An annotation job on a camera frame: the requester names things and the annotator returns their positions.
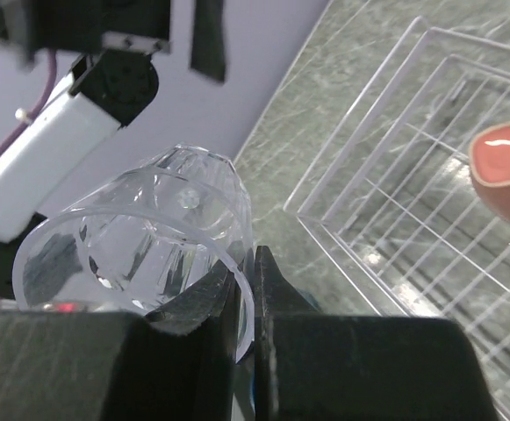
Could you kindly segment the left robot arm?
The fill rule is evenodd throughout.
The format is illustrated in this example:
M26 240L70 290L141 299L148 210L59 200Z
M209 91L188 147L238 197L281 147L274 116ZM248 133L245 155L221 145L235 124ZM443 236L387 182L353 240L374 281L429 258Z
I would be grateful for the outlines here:
M0 1L0 44L48 63L39 101L0 145L0 299L13 296L13 262L42 203L154 101L152 58L169 52L170 28L168 1Z

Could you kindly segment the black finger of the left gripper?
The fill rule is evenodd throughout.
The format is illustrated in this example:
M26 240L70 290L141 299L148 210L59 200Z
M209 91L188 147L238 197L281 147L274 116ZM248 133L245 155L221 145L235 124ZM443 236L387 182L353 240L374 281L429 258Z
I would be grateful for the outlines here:
M196 0L190 68L213 82L226 80L226 46L223 0Z

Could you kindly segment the small clear glass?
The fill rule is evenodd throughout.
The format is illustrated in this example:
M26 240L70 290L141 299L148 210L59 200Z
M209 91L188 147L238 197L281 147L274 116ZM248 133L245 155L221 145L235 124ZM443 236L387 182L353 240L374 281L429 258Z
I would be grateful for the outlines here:
M241 291L236 354L255 335L251 203L233 163L173 146L37 226L18 249L19 308L82 303L141 315L221 268Z

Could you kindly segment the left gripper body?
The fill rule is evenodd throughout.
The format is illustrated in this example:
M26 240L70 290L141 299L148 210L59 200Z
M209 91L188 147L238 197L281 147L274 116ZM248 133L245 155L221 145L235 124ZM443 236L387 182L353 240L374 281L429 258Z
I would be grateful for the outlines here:
M0 46L31 66L41 50L170 51L170 1L0 1Z

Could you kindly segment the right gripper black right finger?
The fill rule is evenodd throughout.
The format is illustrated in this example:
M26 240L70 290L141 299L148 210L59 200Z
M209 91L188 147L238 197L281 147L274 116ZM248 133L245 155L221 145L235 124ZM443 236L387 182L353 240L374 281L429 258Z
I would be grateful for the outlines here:
M327 315L255 254L259 420L494 420L472 344L443 318Z

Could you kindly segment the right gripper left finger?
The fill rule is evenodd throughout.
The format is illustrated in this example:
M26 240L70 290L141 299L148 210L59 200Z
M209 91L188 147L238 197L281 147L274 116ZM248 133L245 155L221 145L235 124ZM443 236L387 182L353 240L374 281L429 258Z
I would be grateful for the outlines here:
M228 420L237 319L222 265L147 318L0 311L0 420Z

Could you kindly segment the salmon pink mug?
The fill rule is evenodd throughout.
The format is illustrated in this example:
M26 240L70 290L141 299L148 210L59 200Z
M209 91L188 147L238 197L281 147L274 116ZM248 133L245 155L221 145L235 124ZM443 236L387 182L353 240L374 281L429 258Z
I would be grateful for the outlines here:
M510 121L473 138L468 150L470 179L481 201L510 223Z

